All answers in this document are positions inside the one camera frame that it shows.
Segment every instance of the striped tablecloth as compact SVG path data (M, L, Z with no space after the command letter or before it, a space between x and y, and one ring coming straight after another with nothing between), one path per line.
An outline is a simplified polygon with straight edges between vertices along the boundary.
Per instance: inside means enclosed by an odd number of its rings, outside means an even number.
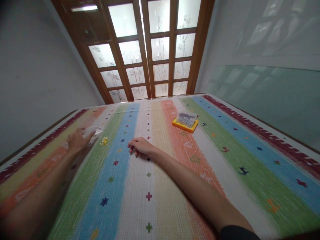
M193 134L171 125L181 109L198 115ZM128 153L139 136L218 189L262 239L320 227L320 156L209 94L78 110L0 167L1 214L61 161L70 133L90 126L103 132L61 186L49 239L215 238L153 159Z

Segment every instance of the blue stripe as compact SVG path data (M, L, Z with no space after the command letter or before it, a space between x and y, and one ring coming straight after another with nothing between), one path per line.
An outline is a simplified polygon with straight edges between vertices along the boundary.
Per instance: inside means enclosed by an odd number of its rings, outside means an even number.
M232 117L225 115L225 113L216 108L212 103L209 103L202 97L192 97L192 99L214 119L216 119L221 126L229 131L254 156L263 162L269 170L276 174L276 176L292 192L298 195L314 213L320 214L320 186L317 180L315 180L311 175L308 175L308 173L305 174L303 170L296 167L290 159L279 155L273 147L258 138L242 125L239 125ZM275 161L279 161L280 166L275 164ZM305 182L307 187L299 185L297 183L297 179Z
M127 145L128 141L134 137L139 108L139 103L129 104L117 135L108 151L98 180L92 189L83 217L77 226L73 239L89 239L92 231L96 228L99 230L97 239L114 239L116 237L124 183L130 158ZM110 177L114 177L111 183L108 182ZM108 202L106 205L101 206L104 198L108 198Z

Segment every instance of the hand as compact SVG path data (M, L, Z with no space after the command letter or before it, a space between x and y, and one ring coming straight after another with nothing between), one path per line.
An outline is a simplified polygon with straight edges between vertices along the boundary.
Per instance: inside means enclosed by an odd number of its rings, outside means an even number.
M67 143L69 145L69 152L79 153L82 149L86 148L92 136L96 133L91 132L87 137L83 137L82 130L85 128L78 128L74 134L68 136Z
M157 148L153 146L151 143L149 143L147 140L145 140L143 137L138 137L138 138L133 138L129 144L128 144L129 153L132 153L135 150L135 155L136 157L141 154L147 154L147 155L152 155Z

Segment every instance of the french door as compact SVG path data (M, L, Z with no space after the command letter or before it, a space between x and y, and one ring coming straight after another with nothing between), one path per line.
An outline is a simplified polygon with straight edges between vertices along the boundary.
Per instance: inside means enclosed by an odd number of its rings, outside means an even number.
M106 103L194 92L211 0L52 0Z

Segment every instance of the red border pattern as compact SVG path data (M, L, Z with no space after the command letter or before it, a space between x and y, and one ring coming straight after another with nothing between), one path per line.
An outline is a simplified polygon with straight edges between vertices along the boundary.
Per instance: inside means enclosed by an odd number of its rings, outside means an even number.
M0 173L0 184L5 182L12 174L18 171L24 164L26 164L31 158L33 158L38 152L44 149L54 138L56 138L59 134L61 134L67 127L69 127L76 119L81 117L88 109L80 110L76 115L62 124L59 128L57 128L54 132L52 132L49 136L31 148L28 152L22 155L18 160L13 162L9 167L3 170Z
M203 95L203 98L207 99L209 102L223 110L225 113L229 114L231 117L236 119L245 127L249 128L256 135L262 138L264 141L268 142L271 146L279 150L285 156L290 158L293 162L299 165L301 168L309 172L316 179L320 180L320 164L309 157L308 155L300 152L298 149L292 147L290 144L285 143L283 140L274 136L272 133L264 130L262 127L258 126L254 122L251 122L249 119L243 117L241 114L233 111L231 108L228 108L218 100L210 97L209 95Z

